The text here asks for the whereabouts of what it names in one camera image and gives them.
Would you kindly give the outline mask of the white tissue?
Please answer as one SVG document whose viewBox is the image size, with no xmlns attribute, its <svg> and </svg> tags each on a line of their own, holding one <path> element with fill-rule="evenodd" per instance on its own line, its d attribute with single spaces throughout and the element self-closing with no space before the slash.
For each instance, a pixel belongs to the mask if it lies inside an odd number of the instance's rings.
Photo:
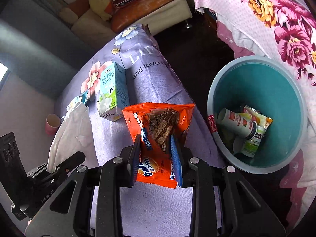
<svg viewBox="0 0 316 237">
<path fill-rule="evenodd" d="M 50 146 L 47 172 L 55 172 L 60 163 L 75 153 L 74 148 L 79 143 L 79 127 L 87 115 L 88 108 L 82 102 L 66 114 Z"/>
</svg>

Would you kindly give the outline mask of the orange Ovaltine snack wrapper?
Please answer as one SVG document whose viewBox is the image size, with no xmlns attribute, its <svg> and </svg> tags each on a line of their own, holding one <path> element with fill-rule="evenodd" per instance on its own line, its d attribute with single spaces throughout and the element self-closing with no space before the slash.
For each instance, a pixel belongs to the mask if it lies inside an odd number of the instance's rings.
<svg viewBox="0 0 316 237">
<path fill-rule="evenodd" d="M 179 147 L 186 141 L 194 104 L 142 103 L 123 109 L 131 138 L 141 135 L 141 156 L 137 180 L 176 188 L 178 186 L 170 155 L 170 137 Z"/>
</svg>

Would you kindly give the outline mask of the white yogurt cup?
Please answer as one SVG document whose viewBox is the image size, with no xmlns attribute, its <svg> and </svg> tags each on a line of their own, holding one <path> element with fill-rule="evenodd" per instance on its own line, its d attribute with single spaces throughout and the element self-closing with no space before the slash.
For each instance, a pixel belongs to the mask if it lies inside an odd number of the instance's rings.
<svg viewBox="0 0 316 237">
<path fill-rule="evenodd" d="M 247 119 L 228 109 L 222 109 L 220 111 L 217 117 L 217 123 L 246 140 L 253 139 L 258 128 L 255 121 Z"/>
</svg>

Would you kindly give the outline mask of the green white supplement bottle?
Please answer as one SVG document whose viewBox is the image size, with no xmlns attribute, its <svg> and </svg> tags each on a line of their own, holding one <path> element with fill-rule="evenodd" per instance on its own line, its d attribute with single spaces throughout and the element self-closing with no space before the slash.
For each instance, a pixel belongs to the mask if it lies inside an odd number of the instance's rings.
<svg viewBox="0 0 316 237">
<path fill-rule="evenodd" d="M 247 157 L 253 158 L 258 150 L 258 147 L 265 135 L 265 129 L 261 126 L 258 126 L 255 136 L 251 140 L 244 142 L 241 153 Z"/>
</svg>

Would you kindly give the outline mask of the yellow white wrapper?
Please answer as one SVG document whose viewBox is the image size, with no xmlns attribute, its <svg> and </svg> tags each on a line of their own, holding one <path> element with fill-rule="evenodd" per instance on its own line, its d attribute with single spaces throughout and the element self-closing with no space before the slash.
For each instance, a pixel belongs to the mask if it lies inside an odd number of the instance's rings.
<svg viewBox="0 0 316 237">
<path fill-rule="evenodd" d="M 248 105 L 245 105 L 242 111 L 239 113 L 239 115 L 245 117 L 246 119 L 250 119 L 252 121 L 255 121 L 258 126 L 263 127 L 265 130 L 271 125 L 273 122 L 273 119 L 265 116 L 261 112 L 257 111 L 254 108 L 249 107 Z"/>
</svg>

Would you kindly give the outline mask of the teal trash bin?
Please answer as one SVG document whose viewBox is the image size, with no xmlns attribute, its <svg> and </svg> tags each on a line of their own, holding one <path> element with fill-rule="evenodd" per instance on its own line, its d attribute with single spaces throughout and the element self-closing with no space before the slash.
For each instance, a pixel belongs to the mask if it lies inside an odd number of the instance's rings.
<svg viewBox="0 0 316 237">
<path fill-rule="evenodd" d="M 307 134 L 301 88 L 287 69 L 266 57 L 237 58 L 219 71 L 209 90 L 207 114 L 223 155 L 248 173 L 282 169 Z"/>
</svg>

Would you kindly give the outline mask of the pink paper cup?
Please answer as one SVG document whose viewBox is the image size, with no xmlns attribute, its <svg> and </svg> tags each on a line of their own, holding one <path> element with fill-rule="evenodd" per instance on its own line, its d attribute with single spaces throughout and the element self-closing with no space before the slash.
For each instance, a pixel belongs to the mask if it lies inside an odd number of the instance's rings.
<svg viewBox="0 0 316 237">
<path fill-rule="evenodd" d="M 55 135 L 60 127 L 60 117 L 56 114 L 49 114 L 46 117 L 45 131 L 48 135 Z"/>
</svg>

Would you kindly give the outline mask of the purple floral bedsheet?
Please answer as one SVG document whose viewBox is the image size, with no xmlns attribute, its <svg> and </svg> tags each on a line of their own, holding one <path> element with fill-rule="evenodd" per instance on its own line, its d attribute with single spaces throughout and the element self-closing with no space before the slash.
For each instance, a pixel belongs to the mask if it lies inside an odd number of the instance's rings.
<svg viewBox="0 0 316 237">
<path fill-rule="evenodd" d="M 144 102 L 188 104 L 186 89 L 159 52 L 155 40 L 141 26 L 129 38 L 116 36 L 100 49 L 73 77 L 55 104 L 62 116 L 68 104 L 80 94 L 82 83 L 93 66 L 113 61 L 126 69 L 130 104 Z M 98 163 L 117 157 L 132 139 L 124 119 L 110 122 L 101 118 L 96 102 L 89 105 L 94 146 Z M 120 192 L 123 231 L 127 236 L 188 236 L 192 189 L 165 188 L 137 182 Z"/>
</svg>

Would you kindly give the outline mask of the blue white snack bag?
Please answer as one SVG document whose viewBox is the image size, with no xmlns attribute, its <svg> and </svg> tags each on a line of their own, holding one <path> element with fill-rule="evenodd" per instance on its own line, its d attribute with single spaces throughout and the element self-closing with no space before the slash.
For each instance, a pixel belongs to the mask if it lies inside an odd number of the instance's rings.
<svg viewBox="0 0 316 237">
<path fill-rule="evenodd" d="M 89 91 L 85 91 L 84 93 L 82 93 L 80 96 L 76 96 L 66 107 L 66 112 L 70 113 L 72 112 L 75 107 L 79 104 L 86 104 L 89 100 Z"/>
</svg>

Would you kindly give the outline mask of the blue milk carton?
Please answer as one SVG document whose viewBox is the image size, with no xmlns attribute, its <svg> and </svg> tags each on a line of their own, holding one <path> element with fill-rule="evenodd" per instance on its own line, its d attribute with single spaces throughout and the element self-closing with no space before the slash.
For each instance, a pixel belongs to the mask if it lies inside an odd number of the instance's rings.
<svg viewBox="0 0 316 237">
<path fill-rule="evenodd" d="M 99 91 L 99 116 L 109 121 L 123 117 L 123 109 L 130 105 L 126 70 L 116 62 L 104 63 Z"/>
</svg>

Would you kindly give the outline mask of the beige sofa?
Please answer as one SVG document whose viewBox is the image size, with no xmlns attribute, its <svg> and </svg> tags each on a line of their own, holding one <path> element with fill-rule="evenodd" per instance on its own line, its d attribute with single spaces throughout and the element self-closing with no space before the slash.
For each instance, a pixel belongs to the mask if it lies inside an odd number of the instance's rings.
<svg viewBox="0 0 316 237">
<path fill-rule="evenodd" d="M 59 9 L 59 18 L 70 26 L 71 31 L 76 36 L 91 47 L 99 50 L 111 41 L 115 35 L 120 33 L 112 31 L 112 17 L 108 21 L 103 21 L 91 10 L 89 0 L 63 1 L 66 2 L 66 5 Z M 150 32 L 155 35 L 191 17 L 192 13 L 187 0 L 174 0 L 144 18 L 137 20 L 132 25 L 143 24 L 148 26 Z"/>
</svg>

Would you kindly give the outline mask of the brown leather cushion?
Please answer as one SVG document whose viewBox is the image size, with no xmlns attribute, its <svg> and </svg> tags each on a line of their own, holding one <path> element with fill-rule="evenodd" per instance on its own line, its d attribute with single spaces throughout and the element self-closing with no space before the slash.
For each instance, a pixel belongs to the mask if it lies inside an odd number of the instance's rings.
<svg viewBox="0 0 316 237">
<path fill-rule="evenodd" d="M 136 0 L 118 9 L 111 18 L 111 29 L 121 32 L 137 20 L 153 13 L 174 0 Z"/>
</svg>

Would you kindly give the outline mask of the yellow patterned pillow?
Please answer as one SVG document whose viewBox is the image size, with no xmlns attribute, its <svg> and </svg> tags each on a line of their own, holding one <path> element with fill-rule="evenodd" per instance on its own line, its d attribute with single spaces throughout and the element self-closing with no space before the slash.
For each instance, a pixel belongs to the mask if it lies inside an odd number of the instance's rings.
<svg viewBox="0 0 316 237">
<path fill-rule="evenodd" d="M 115 12 L 112 0 L 89 0 L 91 10 L 103 21 L 108 21 Z"/>
</svg>

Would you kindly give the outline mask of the pink floral quilt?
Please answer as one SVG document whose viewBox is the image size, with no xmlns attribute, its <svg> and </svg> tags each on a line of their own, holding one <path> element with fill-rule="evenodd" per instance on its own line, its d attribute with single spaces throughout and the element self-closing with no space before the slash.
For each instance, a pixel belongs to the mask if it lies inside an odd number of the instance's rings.
<svg viewBox="0 0 316 237">
<path fill-rule="evenodd" d="M 315 199 L 315 18 L 303 0 L 194 0 L 217 17 L 218 37 L 236 57 L 266 56 L 281 63 L 303 90 L 307 138 L 280 186 L 291 189 L 288 228 L 294 229 Z"/>
</svg>

